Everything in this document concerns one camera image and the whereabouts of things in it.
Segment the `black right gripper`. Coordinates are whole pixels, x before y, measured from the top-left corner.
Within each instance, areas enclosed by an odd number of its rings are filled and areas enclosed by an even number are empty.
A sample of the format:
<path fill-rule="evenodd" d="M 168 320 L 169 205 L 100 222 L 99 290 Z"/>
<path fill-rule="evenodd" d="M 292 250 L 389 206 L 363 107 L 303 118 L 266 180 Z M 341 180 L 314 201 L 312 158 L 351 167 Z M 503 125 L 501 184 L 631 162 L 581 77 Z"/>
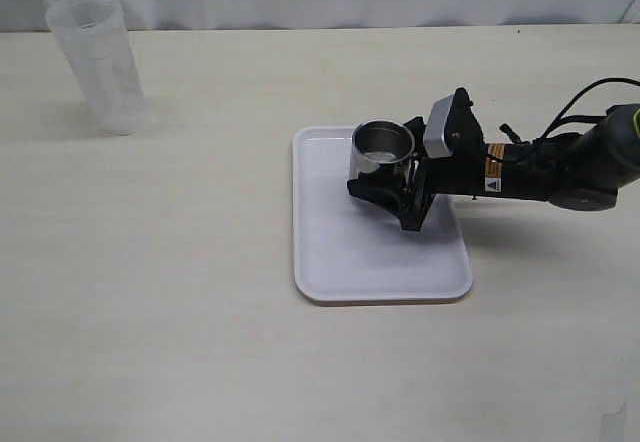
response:
<path fill-rule="evenodd" d="M 454 93 L 461 99 L 446 129 L 447 141 L 454 150 L 451 157 L 430 159 L 426 155 L 426 124 L 422 116 L 415 116 L 404 124 L 413 138 L 411 154 L 416 164 L 407 182 L 401 175 L 361 174 L 346 183 L 351 197 L 390 213 L 405 231 L 421 229 L 437 195 L 478 195 L 482 191 L 484 134 L 472 112 L 468 91 L 459 87 Z"/>

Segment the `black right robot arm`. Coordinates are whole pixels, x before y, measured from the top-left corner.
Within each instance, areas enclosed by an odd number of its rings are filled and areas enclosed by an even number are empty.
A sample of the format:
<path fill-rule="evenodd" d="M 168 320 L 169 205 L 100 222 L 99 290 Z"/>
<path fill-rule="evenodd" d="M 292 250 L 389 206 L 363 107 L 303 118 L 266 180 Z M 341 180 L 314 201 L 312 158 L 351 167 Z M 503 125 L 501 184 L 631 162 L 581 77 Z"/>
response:
<path fill-rule="evenodd" d="M 374 120 L 351 137 L 350 196 L 421 229 L 435 198 L 463 195 L 548 202 L 574 211 L 615 206 L 621 188 L 639 178 L 639 106 L 602 115 L 562 109 L 541 136 L 488 143 L 466 89 L 434 103 L 428 117 L 404 124 Z"/>

